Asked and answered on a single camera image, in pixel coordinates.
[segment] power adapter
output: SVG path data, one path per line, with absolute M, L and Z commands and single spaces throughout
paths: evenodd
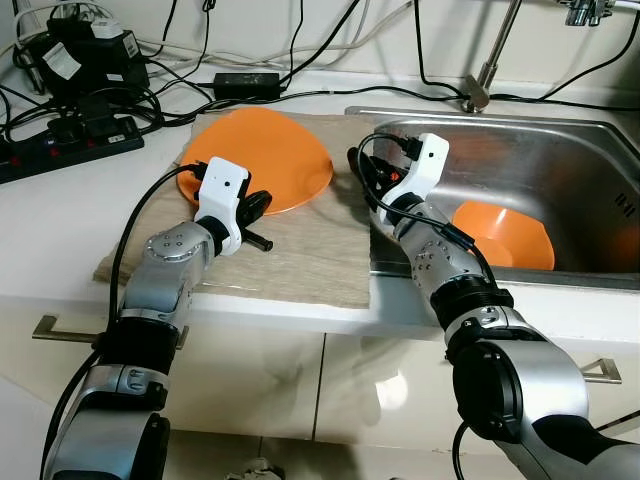
M 216 73 L 211 86 L 216 100 L 276 100 L 281 90 L 277 73 Z

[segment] white countertop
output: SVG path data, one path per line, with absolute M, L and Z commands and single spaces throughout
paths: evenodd
M 333 88 L 380 83 L 366 78 L 318 72 L 294 86 L 304 91 L 330 80 Z M 162 102 L 165 110 L 187 111 L 200 99 L 178 88 Z M 454 105 L 383 92 L 307 97 L 271 107 L 336 114 L 352 105 L 457 111 Z M 636 146 L 640 143 L 640 121 L 633 115 L 506 102 L 491 104 L 487 113 L 603 120 L 618 126 Z M 42 124 L 34 124 L 14 136 L 41 129 Z M 162 129 L 145 137 L 143 149 L 0 185 L 0 302 L 38 306 L 43 313 L 106 312 L 107 285 L 92 281 L 93 270 L 117 242 L 139 197 L 180 153 L 189 132 L 190 126 Z M 509 288 L 527 321 L 562 345 L 635 349 L 640 343 L 639 292 L 501 285 Z M 440 328 L 409 280 L 372 277 L 370 286 L 369 310 L 198 294 L 190 321 L 441 341 Z

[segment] stainless steel sink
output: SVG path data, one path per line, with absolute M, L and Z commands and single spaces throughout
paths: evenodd
M 450 143 L 429 195 L 449 218 L 466 200 L 502 205 L 540 220 L 554 247 L 554 271 L 496 268 L 501 280 L 640 289 L 640 153 L 607 123 L 466 116 L 350 107 L 373 115 L 376 131 L 432 132 Z M 375 155 L 406 166 L 388 141 Z M 371 268 L 409 276 L 408 260 L 378 230 Z

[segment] faucet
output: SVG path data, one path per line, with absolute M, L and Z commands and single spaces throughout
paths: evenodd
M 566 25 L 584 26 L 588 23 L 590 27 L 597 27 L 602 18 L 611 16 L 611 9 L 615 4 L 615 0 L 556 0 L 556 2 L 569 7 L 569 13 L 565 20 Z M 498 38 L 493 44 L 489 58 L 482 64 L 478 79 L 476 80 L 473 75 L 465 77 L 469 89 L 469 99 L 462 104 L 462 109 L 465 112 L 480 113 L 489 105 L 491 99 L 489 87 L 498 70 L 498 59 L 521 4 L 522 0 L 511 0 L 498 32 Z

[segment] cabinet handle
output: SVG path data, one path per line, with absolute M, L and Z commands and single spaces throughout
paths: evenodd
M 31 338 L 36 340 L 56 340 L 60 342 L 79 342 L 79 343 L 93 343 L 98 338 L 95 333 L 80 333 L 80 332 L 65 332 L 63 330 L 53 330 L 58 317 L 56 315 L 43 315 L 36 328 L 33 330 Z M 182 329 L 182 335 L 178 339 L 178 345 L 176 350 L 182 350 L 187 335 L 189 334 L 189 327 L 184 326 Z
M 602 373 L 593 373 L 592 370 L 596 367 L 600 368 Z M 600 358 L 595 362 L 585 365 L 580 369 L 584 381 L 587 383 L 610 383 L 614 385 L 620 385 L 622 383 L 622 377 L 616 366 L 616 362 L 612 358 Z

